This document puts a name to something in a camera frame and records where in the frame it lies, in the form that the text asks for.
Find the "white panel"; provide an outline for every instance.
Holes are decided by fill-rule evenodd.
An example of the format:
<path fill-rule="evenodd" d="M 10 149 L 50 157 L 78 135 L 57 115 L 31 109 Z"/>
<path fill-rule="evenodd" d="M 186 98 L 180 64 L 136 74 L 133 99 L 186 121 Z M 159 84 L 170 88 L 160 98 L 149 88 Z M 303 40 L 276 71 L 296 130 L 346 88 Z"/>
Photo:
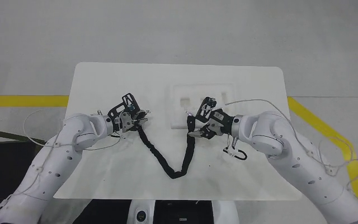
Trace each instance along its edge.
<path fill-rule="evenodd" d="M 170 126 L 171 85 L 232 83 L 236 99 L 264 98 L 289 115 L 282 71 L 275 67 L 191 66 L 170 64 L 81 63 L 77 65 L 67 115 L 104 113 L 131 92 L 142 109 L 152 113 L 144 130 L 175 169 L 180 170 L 187 130 Z M 273 110 L 264 102 L 246 102 L 234 113 Z M 107 146 L 104 139 L 94 147 Z M 237 147 L 248 160 L 236 160 L 224 152 L 226 136 L 198 139 L 188 174 L 172 180 L 149 149 L 130 133 L 127 140 L 102 151 L 84 151 L 73 175 L 56 198 L 113 199 L 236 199 L 293 200 L 298 193 L 268 164 L 264 154 L 249 145 Z"/>

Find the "floor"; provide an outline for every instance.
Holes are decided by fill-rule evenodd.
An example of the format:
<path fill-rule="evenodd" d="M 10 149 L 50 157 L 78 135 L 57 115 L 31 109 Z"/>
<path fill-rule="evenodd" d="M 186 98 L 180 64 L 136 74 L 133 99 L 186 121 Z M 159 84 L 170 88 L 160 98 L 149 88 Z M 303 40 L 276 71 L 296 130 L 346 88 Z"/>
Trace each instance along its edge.
<path fill-rule="evenodd" d="M 79 62 L 277 66 L 287 95 L 356 146 L 357 36 L 353 0 L 2 0 L 0 95 L 68 95 Z M 23 134 L 23 120 L 38 109 L 0 108 L 0 131 Z M 26 130 L 48 139 L 64 113 L 49 108 L 32 116 Z M 318 144 L 318 132 L 294 113 L 291 118 Z M 324 145 L 333 163 L 342 160 Z M 346 183 L 346 171 L 338 178 Z M 54 202 L 52 217 L 60 220 L 59 213 L 73 208 L 66 203 Z M 237 207 L 244 224 L 325 223 L 304 197 Z"/>

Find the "white cable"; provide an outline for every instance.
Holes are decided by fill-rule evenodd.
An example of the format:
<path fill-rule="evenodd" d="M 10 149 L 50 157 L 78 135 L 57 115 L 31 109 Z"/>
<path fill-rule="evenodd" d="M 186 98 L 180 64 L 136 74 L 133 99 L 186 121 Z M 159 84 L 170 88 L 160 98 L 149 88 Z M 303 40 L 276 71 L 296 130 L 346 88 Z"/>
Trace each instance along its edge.
<path fill-rule="evenodd" d="M 110 145 L 110 146 L 106 146 L 106 147 L 102 147 L 102 148 L 94 148 L 94 149 L 92 149 L 92 150 L 87 150 L 87 149 L 84 149 L 84 150 L 86 150 L 86 151 L 95 151 L 95 150 L 102 150 L 102 149 L 104 149 L 104 148 L 109 148 L 109 147 L 112 147 L 112 146 L 118 144 L 119 141 L 121 140 L 121 138 L 122 138 L 122 137 L 120 137 L 116 143 L 114 143 L 114 144 L 112 144 L 112 145 Z"/>
<path fill-rule="evenodd" d="M 26 119 L 28 119 L 32 114 L 35 114 L 36 112 L 39 112 L 39 111 L 43 111 L 43 110 L 37 110 L 37 111 L 31 113 L 29 116 L 27 116 Z M 30 137 L 26 134 L 26 132 L 25 132 L 25 122 L 26 122 L 26 119 L 23 121 L 23 132 L 25 133 L 26 137 L 27 137 L 29 140 L 31 140 L 31 141 L 34 142 L 35 144 L 38 144 L 38 145 L 41 145 L 41 146 L 42 146 L 42 144 L 39 144 L 38 142 L 35 142 L 32 138 L 30 138 Z M 55 142 L 57 141 L 58 136 L 59 136 L 61 130 L 62 130 L 62 125 L 61 125 L 61 120 L 60 120 L 59 125 L 58 125 L 58 132 L 57 132 L 57 135 L 56 135 L 56 138 L 55 138 L 54 143 L 52 144 L 52 146 L 44 146 L 44 147 L 51 147 L 51 149 L 50 149 L 50 152 L 48 153 L 48 155 L 46 156 L 46 158 L 45 158 L 43 164 L 42 164 L 40 167 L 37 167 L 37 168 L 36 168 L 37 170 L 40 170 L 40 172 L 37 173 L 36 177 L 34 178 L 34 181 L 33 181 L 33 182 L 31 183 L 31 185 L 28 186 L 25 190 L 23 190 L 23 191 L 21 191 L 21 192 L 19 192 L 19 193 L 16 193 L 16 194 L 15 194 L 15 193 L 14 193 L 14 194 L 11 194 L 11 195 L 20 195 L 20 194 L 23 194 L 23 193 L 25 193 L 27 190 L 29 190 L 29 189 L 36 183 L 37 178 L 39 177 L 40 173 L 44 170 L 44 166 L 45 166 L 47 160 L 49 159 L 49 157 L 50 157 L 50 155 L 51 155 L 51 153 L 52 153 L 52 151 L 53 151 L 53 149 L 54 149 Z"/>
<path fill-rule="evenodd" d="M 287 118 L 287 116 L 286 116 L 277 106 L 275 106 L 275 105 L 274 105 L 273 103 L 271 103 L 270 101 L 264 100 L 264 99 L 237 100 L 237 101 L 234 101 L 234 102 L 229 102 L 229 103 L 225 104 L 225 106 L 230 105 L 230 104 L 235 104 L 235 103 L 238 103 L 238 102 L 247 102 L 247 101 L 264 101 L 264 102 L 267 102 L 267 103 L 271 104 L 271 105 L 272 105 L 277 111 L 279 111 L 279 112 L 282 114 L 282 116 L 284 116 L 284 118 L 288 121 L 288 123 L 290 124 L 290 126 L 291 126 L 291 128 L 292 128 L 292 130 L 293 130 L 293 132 L 294 132 L 294 136 L 295 136 L 296 140 L 297 140 L 298 143 L 302 146 L 303 150 L 304 150 L 306 153 L 309 152 L 309 150 L 308 150 L 308 149 L 301 143 L 301 141 L 298 139 L 296 130 L 294 129 L 294 127 L 293 127 L 291 121 Z M 346 145 L 348 145 L 348 147 L 349 147 L 349 149 L 350 149 L 350 151 L 351 151 L 351 159 L 350 159 L 349 161 L 346 161 L 346 162 L 345 162 L 344 164 L 342 164 L 342 165 L 336 166 L 336 167 L 338 167 L 338 170 L 339 170 L 341 167 L 346 166 L 346 165 L 348 165 L 349 163 L 351 163 L 351 162 L 353 162 L 353 161 L 357 161 L 358 159 L 353 158 L 353 149 L 349 146 L 349 144 L 347 144 L 345 141 L 343 141 L 343 140 L 341 140 L 341 139 L 339 139 L 339 138 L 337 138 L 337 139 L 340 140 L 340 141 L 342 141 L 342 142 L 345 143 Z M 323 165 L 324 167 L 327 167 L 327 166 L 328 166 L 327 164 L 324 164 L 323 162 L 317 160 L 316 158 L 314 158 L 314 157 L 312 157 L 312 158 L 313 158 L 316 162 L 318 162 L 318 163 L 320 163 L 321 165 Z M 332 174 L 328 173 L 327 170 L 326 170 L 326 174 L 329 175 L 329 176 L 336 176 L 336 175 L 337 175 L 337 173 L 335 173 L 334 175 L 332 175 Z M 349 181 L 347 185 L 349 185 L 351 182 L 353 182 L 353 181 L 356 180 L 356 179 L 358 179 L 358 176 L 355 177 L 354 179 L 352 179 L 351 181 Z"/>
<path fill-rule="evenodd" d="M 35 144 L 39 145 L 39 146 L 42 146 L 42 147 L 50 147 L 50 148 L 53 148 L 54 146 L 46 146 L 44 144 L 40 144 L 38 143 L 37 141 L 33 140 L 27 133 L 26 133 L 26 130 L 25 130 L 25 124 L 26 124 L 26 121 L 28 120 L 28 118 L 32 115 L 32 114 L 35 114 L 37 112 L 40 112 L 40 111 L 43 111 L 43 110 L 37 110 L 37 111 L 34 111 L 32 112 L 31 114 L 29 114 L 25 120 L 23 121 L 23 124 L 22 124 L 22 130 L 23 130 L 23 133 L 25 134 L 25 136 L 32 142 L 34 142 Z M 56 147 L 60 147 L 60 146 L 73 146 L 73 144 L 57 144 Z"/>

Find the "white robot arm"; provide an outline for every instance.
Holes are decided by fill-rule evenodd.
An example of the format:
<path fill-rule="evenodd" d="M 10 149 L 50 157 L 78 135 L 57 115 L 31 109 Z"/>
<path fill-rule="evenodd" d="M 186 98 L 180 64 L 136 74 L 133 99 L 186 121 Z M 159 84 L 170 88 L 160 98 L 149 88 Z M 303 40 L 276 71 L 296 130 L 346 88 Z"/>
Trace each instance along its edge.
<path fill-rule="evenodd" d="M 1 224 L 37 223 L 49 200 L 79 164 L 83 150 L 113 132 L 136 130 L 147 121 L 147 113 L 139 109 L 132 94 L 122 99 L 108 115 L 74 114 L 64 121 L 63 129 L 36 155 L 15 192 L 0 204 Z"/>
<path fill-rule="evenodd" d="M 264 153 L 276 171 L 302 192 L 328 223 L 358 224 L 358 199 L 329 175 L 332 170 L 316 161 L 320 161 L 317 148 L 293 130 L 281 114 L 267 111 L 256 116 L 232 117 L 222 109 L 211 110 L 215 105 L 215 99 L 207 97 L 203 101 L 196 118 L 207 125 L 189 135 L 211 139 L 230 134 L 234 141 L 231 151 L 226 152 L 232 156 L 236 156 L 237 140 L 248 143 Z"/>

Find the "yellow floor marking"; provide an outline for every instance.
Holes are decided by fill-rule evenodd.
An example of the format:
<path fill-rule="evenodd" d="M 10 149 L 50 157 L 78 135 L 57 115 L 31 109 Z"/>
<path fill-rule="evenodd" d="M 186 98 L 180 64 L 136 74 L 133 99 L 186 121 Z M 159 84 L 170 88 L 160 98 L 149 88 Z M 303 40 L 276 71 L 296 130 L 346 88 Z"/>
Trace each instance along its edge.
<path fill-rule="evenodd" d="M 287 97 L 289 108 L 292 110 L 297 116 L 302 118 L 304 121 L 306 121 L 309 125 L 311 125 L 314 129 L 316 129 L 318 132 L 320 132 L 325 137 L 337 137 L 343 141 L 345 141 L 347 144 L 351 146 L 351 148 L 354 150 L 353 145 L 348 139 L 343 137 L 341 134 L 339 134 L 337 131 L 335 131 L 333 128 L 331 128 L 328 124 L 326 124 L 324 121 L 322 121 L 319 117 L 314 115 L 312 112 L 310 112 L 307 108 L 302 106 L 300 103 L 298 103 L 294 98 Z M 329 139 L 333 144 L 335 144 L 338 148 L 341 149 L 343 153 L 343 158 L 346 161 L 349 161 L 351 158 L 351 152 L 349 147 L 344 144 L 343 142 L 330 138 Z M 357 154 L 354 151 L 353 157 L 357 158 Z M 358 176 L 358 161 L 353 161 L 347 166 L 347 171 L 350 180 L 354 179 Z M 352 189 L 356 196 L 358 196 L 358 180 L 355 180 L 352 182 Z"/>
<path fill-rule="evenodd" d="M 0 96 L 0 106 L 4 107 L 66 107 L 69 96 Z"/>

